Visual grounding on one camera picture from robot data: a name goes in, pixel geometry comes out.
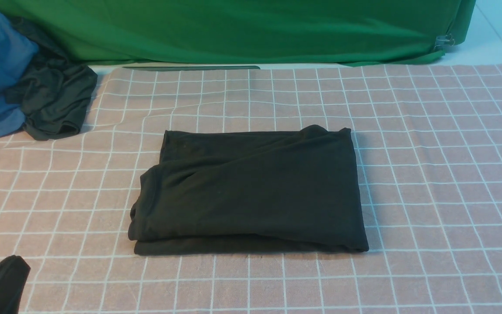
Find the green backdrop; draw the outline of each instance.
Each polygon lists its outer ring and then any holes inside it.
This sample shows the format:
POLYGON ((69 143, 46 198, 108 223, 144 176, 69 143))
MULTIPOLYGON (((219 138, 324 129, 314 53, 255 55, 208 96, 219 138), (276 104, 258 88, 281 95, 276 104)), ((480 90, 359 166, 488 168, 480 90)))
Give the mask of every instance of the green backdrop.
POLYGON ((464 41, 475 0, 0 0, 73 59, 425 63, 464 41))

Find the white floor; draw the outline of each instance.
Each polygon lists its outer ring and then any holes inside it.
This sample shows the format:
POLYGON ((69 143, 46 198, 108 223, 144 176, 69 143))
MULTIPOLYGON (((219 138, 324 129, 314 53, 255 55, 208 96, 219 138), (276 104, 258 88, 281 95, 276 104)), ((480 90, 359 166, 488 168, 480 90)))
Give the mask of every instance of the white floor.
MULTIPOLYGON (((466 41, 448 49, 442 65, 502 63, 502 0, 478 0, 466 41)), ((318 68, 337 64, 259 64, 261 69, 318 68)), ((114 66, 93 66, 96 73, 109 73, 114 66)))

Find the black cloth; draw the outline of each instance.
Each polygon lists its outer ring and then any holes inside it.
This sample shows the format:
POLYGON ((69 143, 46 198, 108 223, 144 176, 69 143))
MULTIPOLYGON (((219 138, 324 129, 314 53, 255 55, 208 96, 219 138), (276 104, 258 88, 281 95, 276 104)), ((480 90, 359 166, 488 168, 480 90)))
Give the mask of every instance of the black cloth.
POLYGON ((66 53, 38 26, 21 17, 8 17, 13 28, 36 42, 34 55, 5 100, 19 103, 26 116, 24 130, 36 140, 61 139, 80 133, 98 75, 87 65, 72 63, 66 53))
POLYGON ((166 131, 131 219, 139 255, 369 249, 350 129, 166 131))
POLYGON ((30 266, 20 256, 0 262, 0 314, 16 314, 30 266))

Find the pile of clothes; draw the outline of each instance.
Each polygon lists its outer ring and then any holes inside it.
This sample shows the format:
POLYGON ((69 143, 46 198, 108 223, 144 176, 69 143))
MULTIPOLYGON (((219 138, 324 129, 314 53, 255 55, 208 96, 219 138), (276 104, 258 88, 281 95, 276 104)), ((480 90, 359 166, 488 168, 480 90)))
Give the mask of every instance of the pile of clothes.
POLYGON ((80 133, 98 76, 74 64, 38 26, 0 13, 0 137, 80 133))

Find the metal clip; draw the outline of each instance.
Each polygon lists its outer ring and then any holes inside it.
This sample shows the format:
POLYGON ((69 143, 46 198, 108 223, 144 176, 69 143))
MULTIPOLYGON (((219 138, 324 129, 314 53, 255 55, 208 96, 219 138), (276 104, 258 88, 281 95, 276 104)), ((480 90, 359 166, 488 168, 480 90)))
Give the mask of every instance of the metal clip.
POLYGON ((452 38, 452 34, 437 36, 437 38, 435 38, 434 50, 441 50, 446 46, 454 46, 454 44, 455 39, 452 38))

